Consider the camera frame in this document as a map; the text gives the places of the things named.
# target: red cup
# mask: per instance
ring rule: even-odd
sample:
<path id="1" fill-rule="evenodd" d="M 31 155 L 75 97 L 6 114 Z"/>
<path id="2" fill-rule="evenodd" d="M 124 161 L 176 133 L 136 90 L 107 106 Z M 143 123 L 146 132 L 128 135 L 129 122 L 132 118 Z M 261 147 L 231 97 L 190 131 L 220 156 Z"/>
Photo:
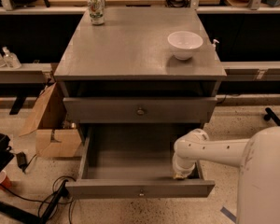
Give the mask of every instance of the red cup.
<path id="1" fill-rule="evenodd" d="M 5 170 L 2 170 L 0 172 L 0 189 L 1 190 L 6 190 L 5 188 L 3 188 L 2 186 L 6 187 L 7 189 L 9 189 L 11 187 L 11 182 L 7 176 L 7 172 Z"/>

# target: cardboard box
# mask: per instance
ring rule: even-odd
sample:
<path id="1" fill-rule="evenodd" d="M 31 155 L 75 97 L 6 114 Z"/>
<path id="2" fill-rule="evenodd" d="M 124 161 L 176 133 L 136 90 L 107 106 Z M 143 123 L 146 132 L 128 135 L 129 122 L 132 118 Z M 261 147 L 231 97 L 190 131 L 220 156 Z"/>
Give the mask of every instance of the cardboard box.
<path id="1" fill-rule="evenodd" d="M 38 157 L 79 156 L 81 137 L 77 129 L 61 129 L 65 116 L 63 93 L 55 83 L 39 95 L 19 136 L 36 131 L 35 150 Z"/>

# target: white bowl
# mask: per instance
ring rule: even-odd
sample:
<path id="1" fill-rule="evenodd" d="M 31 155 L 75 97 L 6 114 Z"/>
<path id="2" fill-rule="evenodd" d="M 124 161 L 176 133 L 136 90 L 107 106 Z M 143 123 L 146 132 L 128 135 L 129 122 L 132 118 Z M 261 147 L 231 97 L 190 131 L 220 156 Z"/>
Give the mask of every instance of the white bowl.
<path id="1" fill-rule="evenodd" d="M 192 32 L 179 31 L 168 35 L 170 50 L 178 60 L 187 60 L 203 44 L 203 39 Z"/>

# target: cabinet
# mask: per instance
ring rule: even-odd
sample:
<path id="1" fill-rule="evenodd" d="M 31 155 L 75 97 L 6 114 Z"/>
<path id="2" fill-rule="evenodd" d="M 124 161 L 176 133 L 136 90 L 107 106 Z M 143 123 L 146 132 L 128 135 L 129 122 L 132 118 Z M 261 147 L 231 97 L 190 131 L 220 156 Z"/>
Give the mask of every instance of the cabinet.
<path id="1" fill-rule="evenodd" d="M 177 60 L 167 36 L 186 30 L 203 46 Z M 213 181 L 200 166 L 193 179 L 173 180 L 173 143 L 210 120 L 226 76 L 213 46 L 189 8 L 109 7 L 105 24 L 86 12 L 55 72 L 68 118 L 86 124 L 77 198 L 202 197 Z"/>

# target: drawer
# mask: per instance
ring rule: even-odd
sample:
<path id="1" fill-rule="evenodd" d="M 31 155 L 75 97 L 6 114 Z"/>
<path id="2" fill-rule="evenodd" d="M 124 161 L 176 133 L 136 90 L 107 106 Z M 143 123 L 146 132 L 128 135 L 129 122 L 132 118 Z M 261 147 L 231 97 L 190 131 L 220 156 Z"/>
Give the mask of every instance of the drawer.
<path id="1" fill-rule="evenodd" d="M 79 123 L 206 123 L 217 99 L 188 97 L 64 98 L 68 118 Z"/>
<path id="2" fill-rule="evenodd" d="M 76 199 L 207 197 L 215 185 L 200 164 L 191 179 L 174 180 L 173 143 L 183 126 L 98 124 L 90 128 L 77 182 Z"/>

